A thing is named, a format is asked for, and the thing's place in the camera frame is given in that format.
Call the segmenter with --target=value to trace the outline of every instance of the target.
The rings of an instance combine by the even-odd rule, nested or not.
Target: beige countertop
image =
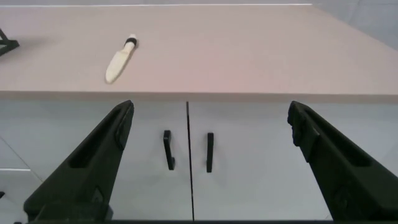
[[[21,45],[1,98],[398,102],[398,52],[313,6],[0,7],[0,27]]]

